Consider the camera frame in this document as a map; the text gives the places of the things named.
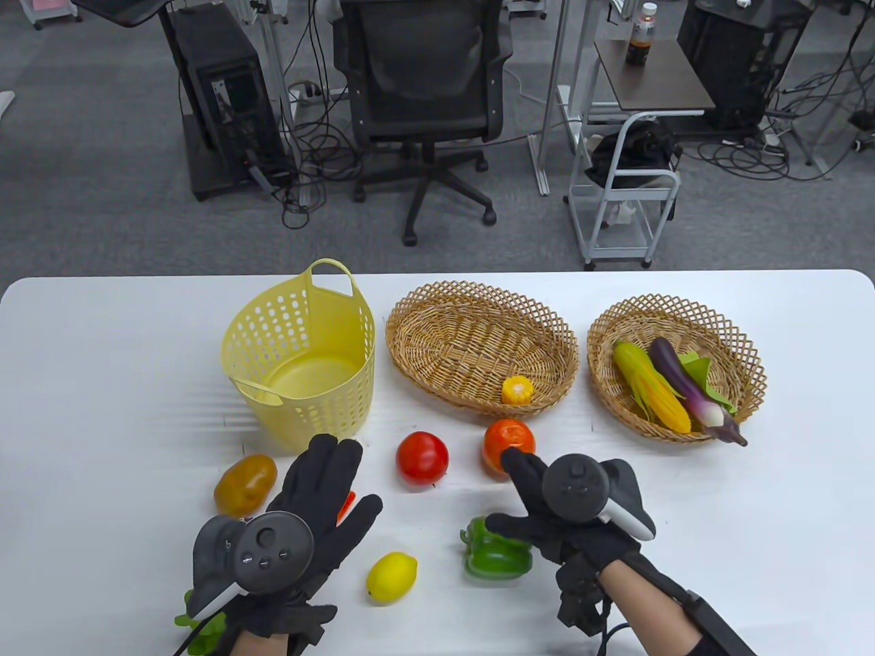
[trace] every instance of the controller button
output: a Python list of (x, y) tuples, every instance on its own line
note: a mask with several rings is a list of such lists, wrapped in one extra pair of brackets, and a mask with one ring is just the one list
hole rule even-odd
[(258, 542), (258, 546), (262, 549), (268, 549), (273, 546), (274, 540), (276, 538), (277, 534), (274, 532), (274, 529), (263, 528), (258, 532), (255, 541)]

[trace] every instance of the black bag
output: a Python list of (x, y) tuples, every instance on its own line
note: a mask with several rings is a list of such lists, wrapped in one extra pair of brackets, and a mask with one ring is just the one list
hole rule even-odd
[[(586, 176), (596, 185), (605, 188), (607, 172), (611, 168), (613, 151), (617, 146), (617, 134), (601, 140), (590, 155), (592, 166)], [(670, 169), (677, 170), (683, 148), (675, 142), (668, 130), (659, 123), (636, 122), (626, 133), (623, 151), (619, 154), (618, 169)], [(617, 176), (612, 186), (617, 189), (633, 189), (644, 186), (656, 176)]]

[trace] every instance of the gray carpet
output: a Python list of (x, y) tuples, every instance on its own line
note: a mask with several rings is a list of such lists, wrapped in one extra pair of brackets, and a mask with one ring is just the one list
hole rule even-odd
[[(860, 9), (842, 17), (821, 7), (789, 78), (834, 66)], [(682, 13), (683, 3), (661, 3), (661, 36), (676, 32)], [(286, 57), (303, 14), (293, 7), (290, 24), (280, 28)], [(572, 12), (570, 25), (579, 24), (578, 14)], [(512, 23), (508, 67), (527, 94), (546, 94), (556, 20), (551, 7), (546, 21)], [(870, 23), (860, 51), (872, 45)], [(623, 36), (628, 26), (599, 29)], [(326, 25), (321, 31), (330, 58), (330, 31)], [(566, 80), (575, 31), (570, 28)], [(252, 36), (260, 41), (258, 31)], [(289, 80), (312, 77), (312, 62), (311, 53), (301, 56)], [(342, 86), (342, 80), (332, 71), (332, 81)], [(257, 192), (197, 203), (187, 189), (177, 77), (157, 21), (124, 30), (86, 15), (82, 24), (58, 21), (37, 32), (18, 3), (5, 0), (0, 90), (6, 88), (17, 99), (0, 122), (0, 291), (24, 276), (293, 273), (320, 256), (358, 272), (582, 267), (561, 200), (571, 154), (560, 129), (551, 135), (551, 196), (537, 193), (525, 142), (495, 146), (488, 173), (471, 167), (460, 174), (493, 197), (498, 225), (482, 226), (475, 206), (437, 188), (417, 225), (419, 246), (405, 248), (400, 233), (410, 185), (371, 193), (364, 205), (353, 204), (349, 185), (331, 185), (328, 205), (299, 232), (284, 229), (278, 206)], [(598, 94), (606, 99), (609, 91)], [(540, 127), (542, 110), (505, 78), (503, 137)], [(348, 121), (345, 112), (338, 106), (339, 125)], [(811, 130), (816, 119), (800, 126)], [(836, 122), (822, 148), (826, 160), (841, 156), (853, 136)], [(793, 173), (815, 171), (796, 157)], [(683, 183), (654, 269), (853, 268), (875, 276), (875, 151), (850, 154), (831, 180), (808, 183), (749, 181), (690, 160)]]

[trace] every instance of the hand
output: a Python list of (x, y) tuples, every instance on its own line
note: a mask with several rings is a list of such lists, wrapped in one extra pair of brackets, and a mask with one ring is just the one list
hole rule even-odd
[(263, 638), (289, 634), (289, 654), (300, 653), (306, 645), (319, 641), (324, 632), (322, 625), (334, 619), (337, 608), (310, 606), (307, 602), (361, 542), (382, 511), (380, 497), (370, 494), (337, 525), (360, 462), (358, 442), (338, 443), (334, 436), (317, 435), (310, 441), (310, 448), (292, 463), (283, 490), (267, 509), (294, 513), (307, 523), (314, 540), (312, 560), (289, 587), (268, 595), (237, 597), (228, 604), (223, 609), (228, 633), (233, 626)]
[(641, 550), (641, 545), (634, 538), (613, 523), (593, 520), (585, 524), (572, 524), (553, 513), (544, 500), (541, 488), (547, 465), (538, 456), (514, 448), (507, 449), (501, 454), (501, 466), (514, 482), (528, 516), (491, 514), (486, 517), (488, 530), (506, 538), (528, 542), (538, 547), (545, 558), (560, 565), (580, 553), (596, 573), (629, 552)]

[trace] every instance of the eggplant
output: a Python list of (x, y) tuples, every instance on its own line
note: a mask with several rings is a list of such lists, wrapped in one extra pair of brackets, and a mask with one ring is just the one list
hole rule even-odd
[(648, 354), (656, 371), (681, 396), (681, 404), (702, 424), (707, 435), (723, 442), (747, 446), (747, 440), (739, 432), (738, 423), (723, 406), (712, 401), (687, 373), (667, 339), (654, 339)]

